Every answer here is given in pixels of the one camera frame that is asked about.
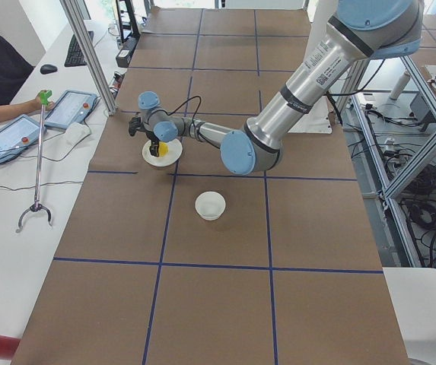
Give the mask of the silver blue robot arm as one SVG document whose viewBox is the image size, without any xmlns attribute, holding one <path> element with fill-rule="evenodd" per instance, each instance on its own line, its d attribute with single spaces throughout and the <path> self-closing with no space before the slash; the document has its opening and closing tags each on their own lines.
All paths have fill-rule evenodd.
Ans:
<svg viewBox="0 0 436 365">
<path fill-rule="evenodd" d="M 140 113 L 129 133 L 144 132 L 153 143 L 180 136 L 219 148 L 222 163 L 237 175 L 271 170 L 283 155 L 282 139 L 357 61 L 390 59 L 417 51 L 422 33 L 422 1 L 340 1 L 315 49 L 283 84 L 263 111 L 241 129 L 194 117 L 172 116 L 156 93 L 138 98 Z"/>
</svg>

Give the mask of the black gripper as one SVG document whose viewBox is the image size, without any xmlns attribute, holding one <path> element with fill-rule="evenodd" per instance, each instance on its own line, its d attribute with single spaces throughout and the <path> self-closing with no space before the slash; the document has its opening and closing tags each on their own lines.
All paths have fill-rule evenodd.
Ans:
<svg viewBox="0 0 436 365">
<path fill-rule="evenodd" d="M 149 146 L 149 153 L 151 156 L 160 156 L 160 142 L 159 138 L 153 132 L 146 132 L 146 137 L 151 141 Z"/>
</svg>

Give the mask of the person's hand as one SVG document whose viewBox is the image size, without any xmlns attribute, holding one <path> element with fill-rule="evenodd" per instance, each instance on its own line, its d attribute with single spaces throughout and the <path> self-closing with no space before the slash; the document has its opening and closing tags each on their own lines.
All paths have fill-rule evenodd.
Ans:
<svg viewBox="0 0 436 365">
<path fill-rule="evenodd" d="M 42 107 L 44 107 L 46 110 L 52 110 L 53 107 L 55 106 L 55 103 L 53 101 L 47 101 L 46 103 L 44 103 L 40 97 L 36 97 L 33 100 L 33 110 L 36 111 L 41 111 Z"/>
</svg>

